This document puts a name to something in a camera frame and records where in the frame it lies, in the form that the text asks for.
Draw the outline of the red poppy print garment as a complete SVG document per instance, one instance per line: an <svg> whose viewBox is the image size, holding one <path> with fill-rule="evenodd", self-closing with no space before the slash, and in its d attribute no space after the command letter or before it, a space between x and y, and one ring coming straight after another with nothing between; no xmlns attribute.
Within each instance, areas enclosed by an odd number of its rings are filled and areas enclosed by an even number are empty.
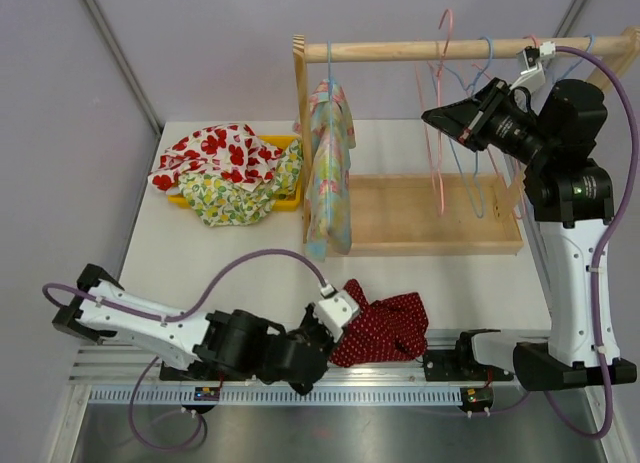
<svg viewBox="0 0 640 463"><path fill-rule="evenodd" d="M168 147L148 183L161 192L179 185L187 174L219 177L253 191L275 177L284 150L255 134L247 124L221 124L196 130Z"/></svg>

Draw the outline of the pink wire hanger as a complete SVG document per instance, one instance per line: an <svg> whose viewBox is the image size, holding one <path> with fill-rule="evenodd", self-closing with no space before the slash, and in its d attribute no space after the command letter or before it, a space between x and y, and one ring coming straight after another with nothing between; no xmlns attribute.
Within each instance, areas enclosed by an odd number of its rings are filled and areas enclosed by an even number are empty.
<svg viewBox="0 0 640 463"><path fill-rule="evenodd" d="M441 29L444 23L447 23L447 34L446 34L445 42L442 44L440 43L437 44L438 64L436 67L433 67L433 65L430 62L426 62L427 66L430 69L430 75L433 77L434 88L435 88L434 92L436 96L436 103L438 105L442 104L442 73L444 71L444 61L446 59L448 47L453 37L454 26L455 26L455 16L451 8L446 8L442 13L438 28ZM423 90L423 84L422 84L422 72L419 68L418 63L414 64L414 74L416 79L420 108L422 110L425 110L426 104L425 104L424 90ZM424 127L424 137L425 137L425 144L426 144L429 177L431 181L432 190L434 193L436 212L439 217L442 217L445 213L445 208L446 208L446 198L445 198L444 181L443 181L443 173L442 173L443 136L442 136L442 132L438 130L436 154L433 154L430 133L427 127Z"/></svg>
<svg viewBox="0 0 640 463"><path fill-rule="evenodd" d="M527 49L538 49L540 46L539 40L533 34L526 36L526 39L531 41L531 44L526 46L521 52L517 55L518 67L519 67L519 76L514 81L515 87L524 87L530 93L535 92L540 88L540 77L539 75L544 75L543 70L538 70L538 63L535 58L529 59L526 50ZM514 206L513 214L514 217L521 221L526 216L527 206L524 201L524 192L523 192L523 177L524 177L524 168L522 164L516 160L513 161L513 165L515 167L515 176L519 178L518 181L518 189L519 189L519 203Z"/></svg>

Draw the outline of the lemon print skirt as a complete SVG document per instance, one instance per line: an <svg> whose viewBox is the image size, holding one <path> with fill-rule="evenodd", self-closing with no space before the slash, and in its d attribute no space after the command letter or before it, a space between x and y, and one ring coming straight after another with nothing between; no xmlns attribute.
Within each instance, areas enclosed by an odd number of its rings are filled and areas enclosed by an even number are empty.
<svg viewBox="0 0 640 463"><path fill-rule="evenodd" d="M297 138L279 149L275 173L271 180L247 190L238 183L213 174L188 172L178 178L178 189L190 209L208 227L247 226L270 213L278 198L295 191L302 173L302 146Z"/></svg>

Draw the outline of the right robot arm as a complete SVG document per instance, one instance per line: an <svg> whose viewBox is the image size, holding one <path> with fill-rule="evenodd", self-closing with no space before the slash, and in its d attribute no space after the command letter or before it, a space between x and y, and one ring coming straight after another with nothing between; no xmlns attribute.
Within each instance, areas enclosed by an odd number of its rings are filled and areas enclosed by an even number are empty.
<svg viewBox="0 0 640 463"><path fill-rule="evenodd" d="M552 300L545 340L501 330L461 333L456 372L476 379L489 366L529 391L631 384L637 367L620 355L611 328L605 233L614 222L609 174L590 156L607 118L603 92L564 79L533 112L524 87L492 79L475 95L421 118L473 152L489 146L525 166L524 192L547 253Z"/></svg>

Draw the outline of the red polka dot garment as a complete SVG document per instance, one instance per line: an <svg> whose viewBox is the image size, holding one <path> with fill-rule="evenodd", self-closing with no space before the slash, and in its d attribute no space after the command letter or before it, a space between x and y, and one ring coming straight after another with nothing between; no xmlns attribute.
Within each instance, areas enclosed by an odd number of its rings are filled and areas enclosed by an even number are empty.
<svg viewBox="0 0 640 463"><path fill-rule="evenodd" d="M360 312L333 351L331 363L347 368L412 361L424 354L429 320L418 292L370 302L356 279L348 280L343 289L358 304Z"/></svg>

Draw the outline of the pastel floral garment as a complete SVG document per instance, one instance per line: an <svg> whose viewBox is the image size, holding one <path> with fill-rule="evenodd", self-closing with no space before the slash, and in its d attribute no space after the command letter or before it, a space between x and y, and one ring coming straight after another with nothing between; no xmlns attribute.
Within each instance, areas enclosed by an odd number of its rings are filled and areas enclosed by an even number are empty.
<svg viewBox="0 0 640 463"><path fill-rule="evenodd" d="M323 261L330 253L346 255L351 250L349 173L356 139L346 94L335 79L322 80L309 104L312 174L305 191L310 209L305 252Z"/></svg>

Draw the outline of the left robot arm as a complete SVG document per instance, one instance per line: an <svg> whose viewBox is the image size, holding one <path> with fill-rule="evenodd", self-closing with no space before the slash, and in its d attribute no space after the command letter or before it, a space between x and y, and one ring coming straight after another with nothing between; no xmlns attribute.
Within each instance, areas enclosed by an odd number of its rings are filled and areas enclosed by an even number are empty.
<svg viewBox="0 0 640 463"><path fill-rule="evenodd" d="M161 377L210 381L218 376L287 383L304 396L328 369L329 359L358 314L358 306L332 285L305 307L299 326L283 325L244 310L179 312L126 292L103 268L89 264L52 325L95 343L115 341L146 350L162 363Z"/></svg>

